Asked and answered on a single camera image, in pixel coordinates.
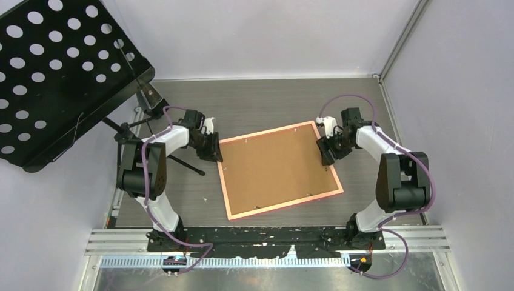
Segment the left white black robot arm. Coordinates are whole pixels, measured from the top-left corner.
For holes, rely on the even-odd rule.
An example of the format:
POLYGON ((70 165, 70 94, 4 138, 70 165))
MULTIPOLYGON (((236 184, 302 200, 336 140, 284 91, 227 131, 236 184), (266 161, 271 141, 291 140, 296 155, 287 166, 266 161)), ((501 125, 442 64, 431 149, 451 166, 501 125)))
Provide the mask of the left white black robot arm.
POLYGON ((193 244, 186 241, 183 221, 165 194, 167 161, 176 150, 191 147, 201 160, 222 162, 219 133, 214 123, 214 117, 207 118, 197 110, 186 109, 183 118, 169 121, 163 131, 144 139, 131 137, 125 142, 116 186, 134 198, 148 214, 153 225, 149 240, 164 244, 172 251, 193 247, 193 244))

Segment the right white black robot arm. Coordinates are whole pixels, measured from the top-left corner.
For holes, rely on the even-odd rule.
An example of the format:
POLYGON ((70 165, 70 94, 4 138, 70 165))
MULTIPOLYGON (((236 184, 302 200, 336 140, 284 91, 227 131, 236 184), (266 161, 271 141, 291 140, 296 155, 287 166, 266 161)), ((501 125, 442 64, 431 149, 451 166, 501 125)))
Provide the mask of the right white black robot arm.
POLYGON ((342 125, 333 117, 318 117, 315 124, 324 129, 316 144, 324 166, 363 149, 378 162, 375 199, 348 220, 342 243, 361 249, 378 239, 383 225, 412 211, 428 206, 432 194, 427 174, 428 157, 411 152, 389 138, 375 121, 361 117, 359 108, 341 112, 342 125))

